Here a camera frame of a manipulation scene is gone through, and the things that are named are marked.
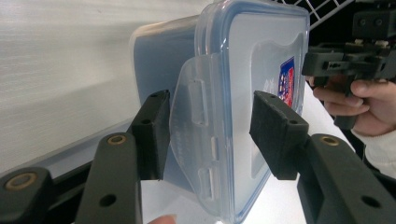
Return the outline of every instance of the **black metal bracket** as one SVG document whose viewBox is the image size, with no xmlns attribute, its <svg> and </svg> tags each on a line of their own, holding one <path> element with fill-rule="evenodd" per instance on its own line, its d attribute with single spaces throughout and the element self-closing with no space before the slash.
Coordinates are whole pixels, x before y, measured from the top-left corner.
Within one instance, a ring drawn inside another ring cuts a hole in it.
<svg viewBox="0 0 396 224">
<path fill-rule="evenodd" d="M 348 144 L 307 131 L 307 122 L 278 97 L 255 91 L 250 135 L 276 178 L 300 173 L 308 223 L 396 223 L 395 199 Z"/>
<path fill-rule="evenodd" d="M 163 178 L 169 97 L 151 94 L 126 133 L 100 141 L 92 163 L 56 179 L 36 167 L 2 177 L 0 223 L 142 223 L 140 181 Z"/>
</svg>

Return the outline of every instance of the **label sticker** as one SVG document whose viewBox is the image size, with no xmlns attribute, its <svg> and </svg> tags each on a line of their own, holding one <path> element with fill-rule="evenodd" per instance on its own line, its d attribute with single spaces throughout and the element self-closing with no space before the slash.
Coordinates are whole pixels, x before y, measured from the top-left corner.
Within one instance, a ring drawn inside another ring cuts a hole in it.
<svg viewBox="0 0 396 224">
<path fill-rule="evenodd" d="M 294 91 L 294 57 L 280 65 L 279 85 L 277 96 L 288 106 L 293 103 Z"/>
</svg>

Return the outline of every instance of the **plastic food container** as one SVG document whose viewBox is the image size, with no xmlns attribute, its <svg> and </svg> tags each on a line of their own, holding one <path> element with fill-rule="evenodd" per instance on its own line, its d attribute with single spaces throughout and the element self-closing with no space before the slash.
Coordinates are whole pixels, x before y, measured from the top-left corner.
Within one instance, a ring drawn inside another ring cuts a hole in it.
<svg viewBox="0 0 396 224">
<path fill-rule="evenodd" d="M 171 148 L 202 207 L 240 223 L 269 168 L 248 133 L 254 91 L 302 112 L 309 15 L 272 1 L 231 0 L 131 37 L 141 100 L 168 89 Z"/>
</svg>

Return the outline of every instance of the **white backdrop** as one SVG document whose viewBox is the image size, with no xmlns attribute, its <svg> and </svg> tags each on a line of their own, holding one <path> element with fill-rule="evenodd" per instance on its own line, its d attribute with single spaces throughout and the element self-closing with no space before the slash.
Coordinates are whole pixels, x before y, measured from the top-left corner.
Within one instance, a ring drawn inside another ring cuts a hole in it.
<svg viewBox="0 0 396 224">
<path fill-rule="evenodd" d="M 131 120 L 133 30 L 211 2 L 0 1 L 0 173 Z"/>
</svg>

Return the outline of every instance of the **clear plastic lid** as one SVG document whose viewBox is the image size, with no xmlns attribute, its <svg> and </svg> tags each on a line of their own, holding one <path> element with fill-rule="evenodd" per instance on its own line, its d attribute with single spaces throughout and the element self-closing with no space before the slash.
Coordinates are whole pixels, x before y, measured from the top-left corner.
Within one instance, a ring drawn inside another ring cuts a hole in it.
<svg viewBox="0 0 396 224">
<path fill-rule="evenodd" d="M 270 172 L 251 140 L 253 92 L 277 94 L 301 113 L 308 13 L 274 2 L 209 5 L 195 27 L 195 57 L 180 71 L 171 147 L 202 206 L 239 223 Z"/>
</svg>

